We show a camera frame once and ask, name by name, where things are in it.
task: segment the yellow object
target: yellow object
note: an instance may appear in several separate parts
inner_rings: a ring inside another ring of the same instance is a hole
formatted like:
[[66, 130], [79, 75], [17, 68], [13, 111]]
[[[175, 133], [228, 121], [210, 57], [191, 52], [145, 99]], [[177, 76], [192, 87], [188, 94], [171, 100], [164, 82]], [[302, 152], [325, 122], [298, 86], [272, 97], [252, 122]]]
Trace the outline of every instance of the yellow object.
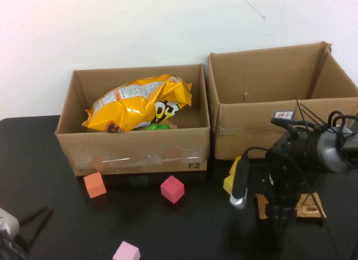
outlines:
[[241, 156], [239, 155], [238, 157], [236, 157], [233, 165], [231, 166], [230, 168], [230, 174], [235, 174], [235, 171], [236, 171], [236, 166], [237, 166], [237, 163], [239, 162], [239, 160], [241, 159]]
[[224, 180], [224, 189], [226, 192], [231, 194], [231, 191], [233, 189], [233, 183], [234, 183], [234, 174], [231, 174], [230, 176], [226, 177]]
[[125, 133], [168, 119], [191, 105], [191, 84], [170, 74], [138, 79], [115, 88], [94, 102], [88, 119], [90, 129]]
[[224, 180], [224, 189], [226, 190], [226, 192], [228, 192], [229, 194], [231, 194], [231, 191], [233, 189], [233, 183], [234, 183], [234, 176], [235, 176], [235, 172], [236, 172], [236, 166], [237, 163], [239, 162], [239, 160], [241, 159], [241, 156], [239, 155], [238, 157], [236, 157], [233, 165], [230, 168], [230, 176], [226, 177]]

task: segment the pink foam cube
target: pink foam cube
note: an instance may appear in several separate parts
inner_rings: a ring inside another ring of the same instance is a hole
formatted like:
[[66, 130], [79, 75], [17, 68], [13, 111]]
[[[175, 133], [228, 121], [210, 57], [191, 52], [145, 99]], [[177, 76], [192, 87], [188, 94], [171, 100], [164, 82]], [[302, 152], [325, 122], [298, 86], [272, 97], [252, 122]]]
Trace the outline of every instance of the pink foam cube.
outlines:
[[171, 175], [161, 184], [162, 195], [174, 204], [184, 195], [184, 184]]
[[139, 249], [127, 242], [122, 242], [113, 256], [113, 260], [139, 260], [139, 258]]

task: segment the cardboard box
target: cardboard box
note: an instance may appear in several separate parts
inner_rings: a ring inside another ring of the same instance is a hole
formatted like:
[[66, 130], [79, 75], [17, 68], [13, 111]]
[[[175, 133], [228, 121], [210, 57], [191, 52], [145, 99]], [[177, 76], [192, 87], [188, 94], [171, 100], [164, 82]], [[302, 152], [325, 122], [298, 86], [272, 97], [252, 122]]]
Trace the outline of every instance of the cardboard box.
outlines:
[[[108, 91], [139, 78], [173, 74], [192, 83], [192, 106], [171, 121], [175, 130], [90, 132], [84, 111]], [[75, 70], [56, 131], [76, 176], [204, 171], [209, 155], [210, 121], [201, 64], [167, 67]]]
[[276, 111], [292, 110], [302, 119], [295, 96], [324, 121], [333, 110], [357, 114], [358, 89], [325, 42], [211, 54], [208, 77], [218, 159], [235, 159], [251, 146], [271, 147], [285, 132], [270, 123]]

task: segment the yellow chip bag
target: yellow chip bag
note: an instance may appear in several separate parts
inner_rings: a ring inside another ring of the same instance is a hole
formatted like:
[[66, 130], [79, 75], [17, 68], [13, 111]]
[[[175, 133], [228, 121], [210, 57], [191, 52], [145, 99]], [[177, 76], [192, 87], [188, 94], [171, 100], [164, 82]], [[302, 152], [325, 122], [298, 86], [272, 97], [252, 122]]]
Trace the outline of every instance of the yellow chip bag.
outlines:
[[143, 78], [115, 88], [94, 102], [88, 119], [90, 129], [125, 133], [168, 119], [191, 105], [191, 84], [170, 74]]

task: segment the black table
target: black table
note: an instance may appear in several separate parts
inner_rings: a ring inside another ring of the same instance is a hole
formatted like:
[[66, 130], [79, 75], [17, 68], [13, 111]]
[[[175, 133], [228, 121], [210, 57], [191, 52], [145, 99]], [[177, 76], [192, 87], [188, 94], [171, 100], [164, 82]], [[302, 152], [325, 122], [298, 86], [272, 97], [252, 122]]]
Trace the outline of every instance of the black table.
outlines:
[[[112, 259], [123, 240], [139, 247], [143, 260], [337, 259], [319, 224], [292, 224], [276, 239], [258, 227], [252, 201], [245, 210], [231, 207], [222, 188], [231, 162], [210, 160], [208, 175], [180, 177], [186, 193], [177, 208], [160, 193], [169, 174], [107, 176], [107, 204], [98, 206], [54, 136], [58, 120], [0, 121], [0, 207], [15, 216], [45, 204], [55, 208], [32, 259]], [[349, 259], [358, 238], [358, 173], [327, 174], [318, 192], [333, 240]]]

